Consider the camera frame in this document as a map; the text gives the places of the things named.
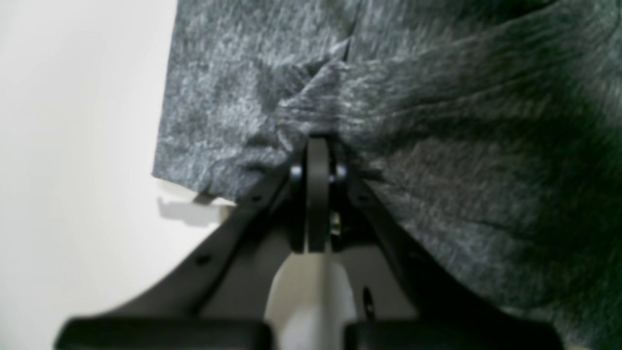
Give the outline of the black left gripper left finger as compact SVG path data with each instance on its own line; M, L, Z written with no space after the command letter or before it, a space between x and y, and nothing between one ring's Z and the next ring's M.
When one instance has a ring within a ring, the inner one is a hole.
M67 321L56 350L271 350L273 278L304 251L304 165L266 175L166 277L110 312Z

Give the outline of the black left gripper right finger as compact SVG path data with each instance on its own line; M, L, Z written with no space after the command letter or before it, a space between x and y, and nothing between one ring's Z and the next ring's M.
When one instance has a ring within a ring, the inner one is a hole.
M564 348L550 325L510 316L452 277L325 138L306 144L306 239L345 270L356 312L345 350Z

